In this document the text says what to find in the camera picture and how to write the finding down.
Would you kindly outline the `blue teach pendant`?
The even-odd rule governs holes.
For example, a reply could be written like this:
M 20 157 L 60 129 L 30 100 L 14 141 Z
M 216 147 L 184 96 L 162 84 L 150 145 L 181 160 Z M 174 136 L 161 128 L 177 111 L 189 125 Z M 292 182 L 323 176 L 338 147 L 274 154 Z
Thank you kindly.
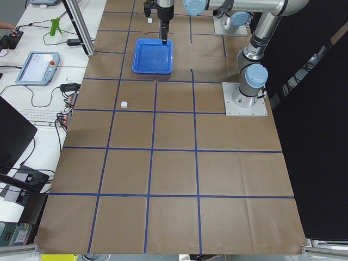
M 52 80 L 60 62 L 58 52 L 32 51 L 28 54 L 15 83 L 46 86 Z

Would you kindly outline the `aluminium frame post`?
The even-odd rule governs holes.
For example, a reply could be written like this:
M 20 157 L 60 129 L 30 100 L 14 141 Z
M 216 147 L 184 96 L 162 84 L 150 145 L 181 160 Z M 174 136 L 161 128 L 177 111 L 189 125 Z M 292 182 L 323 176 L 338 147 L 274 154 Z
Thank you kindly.
M 70 21 L 77 33 L 80 44 L 88 57 L 95 54 L 95 47 L 90 37 L 90 33 L 84 21 L 82 12 L 75 0 L 62 0 Z

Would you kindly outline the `red black electronics board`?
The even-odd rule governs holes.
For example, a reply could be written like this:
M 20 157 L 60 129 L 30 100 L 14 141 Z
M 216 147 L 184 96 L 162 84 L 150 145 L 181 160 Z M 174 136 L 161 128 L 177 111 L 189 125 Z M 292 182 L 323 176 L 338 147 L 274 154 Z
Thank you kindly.
M 23 34 L 23 31 L 12 31 L 11 33 L 9 33 L 9 39 L 11 41 L 20 41 Z

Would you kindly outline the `brown paper table cover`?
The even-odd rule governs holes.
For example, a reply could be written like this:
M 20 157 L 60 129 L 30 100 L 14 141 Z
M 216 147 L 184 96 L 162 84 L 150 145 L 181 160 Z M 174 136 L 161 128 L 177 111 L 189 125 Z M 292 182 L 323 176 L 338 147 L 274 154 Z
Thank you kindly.
M 227 116 L 248 36 L 175 4 L 168 75 L 132 71 L 157 38 L 142 1 L 107 1 L 35 238 L 45 254 L 298 254 L 305 244 L 271 109 Z M 128 107 L 121 108 L 127 101 Z

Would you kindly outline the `green plastic clamp tool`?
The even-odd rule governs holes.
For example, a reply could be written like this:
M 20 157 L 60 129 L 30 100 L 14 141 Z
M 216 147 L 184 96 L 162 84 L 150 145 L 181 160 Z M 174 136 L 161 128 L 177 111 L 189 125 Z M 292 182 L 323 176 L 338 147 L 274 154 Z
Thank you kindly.
M 56 31 L 58 31 L 60 34 L 62 34 L 62 30 L 60 28 L 60 17 L 51 19 L 51 29 L 50 29 L 50 36 L 55 36 Z

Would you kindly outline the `blue plastic tray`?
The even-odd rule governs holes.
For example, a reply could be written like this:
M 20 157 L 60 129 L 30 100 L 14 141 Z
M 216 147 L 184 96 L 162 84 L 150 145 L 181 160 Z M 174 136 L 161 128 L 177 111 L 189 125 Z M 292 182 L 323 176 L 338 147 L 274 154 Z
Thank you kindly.
M 140 38 L 135 42 L 132 71 L 145 74 L 169 74 L 173 68 L 173 41 Z

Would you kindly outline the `black monitor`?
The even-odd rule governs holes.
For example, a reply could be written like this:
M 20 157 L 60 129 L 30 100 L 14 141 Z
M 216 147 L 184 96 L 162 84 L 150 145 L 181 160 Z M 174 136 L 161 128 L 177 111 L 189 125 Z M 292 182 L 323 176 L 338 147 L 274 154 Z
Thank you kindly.
M 38 129 L 1 97 L 1 173 L 7 175 Z

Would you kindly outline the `white keyboard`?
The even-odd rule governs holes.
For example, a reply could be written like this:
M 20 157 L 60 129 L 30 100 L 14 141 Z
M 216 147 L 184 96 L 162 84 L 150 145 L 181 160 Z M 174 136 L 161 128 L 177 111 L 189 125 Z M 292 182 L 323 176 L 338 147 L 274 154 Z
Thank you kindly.
M 36 127 L 54 127 L 57 116 L 64 115 L 63 111 L 50 108 L 15 107 L 15 109 Z

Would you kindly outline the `black power adapter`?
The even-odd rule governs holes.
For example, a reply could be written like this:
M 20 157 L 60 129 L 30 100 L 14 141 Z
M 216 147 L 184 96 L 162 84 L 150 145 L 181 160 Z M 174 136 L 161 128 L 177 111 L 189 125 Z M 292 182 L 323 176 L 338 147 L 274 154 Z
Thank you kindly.
M 60 85 L 61 92 L 75 92 L 80 89 L 80 84 L 77 83 L 66 83 Z

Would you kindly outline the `black adapter on desk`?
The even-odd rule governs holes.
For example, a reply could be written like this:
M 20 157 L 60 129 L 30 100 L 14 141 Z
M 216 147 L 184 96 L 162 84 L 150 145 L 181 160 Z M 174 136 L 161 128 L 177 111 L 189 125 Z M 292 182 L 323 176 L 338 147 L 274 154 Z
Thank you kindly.
M 67 43 L 67 45 L 70 46 L 70 47 L 71 47 L 71 46 L 79 46 L 79 45 L 81 45 L 79 39 L 67 39 L 66 43 Z

